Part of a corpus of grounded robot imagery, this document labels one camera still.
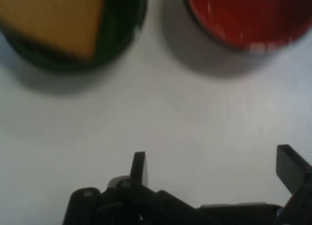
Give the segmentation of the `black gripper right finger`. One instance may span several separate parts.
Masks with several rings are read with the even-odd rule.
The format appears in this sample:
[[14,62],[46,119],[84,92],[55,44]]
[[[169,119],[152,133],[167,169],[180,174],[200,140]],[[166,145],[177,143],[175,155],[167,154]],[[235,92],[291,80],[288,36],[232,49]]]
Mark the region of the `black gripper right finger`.
[[291,197],[278,213],[277,225],[312,223],[312,166],[290,145],[278,145],[276,174]]

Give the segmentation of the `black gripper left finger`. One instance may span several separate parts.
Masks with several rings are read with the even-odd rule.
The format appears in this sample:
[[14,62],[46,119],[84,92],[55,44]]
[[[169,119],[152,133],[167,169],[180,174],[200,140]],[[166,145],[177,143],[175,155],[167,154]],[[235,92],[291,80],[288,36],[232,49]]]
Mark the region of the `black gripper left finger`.
[[104,192],[87,187],[72,193],[65,225],[201,225],[202,215],[166,193],[147,187],[145,152],[136,152],[128,176],[114,178]]

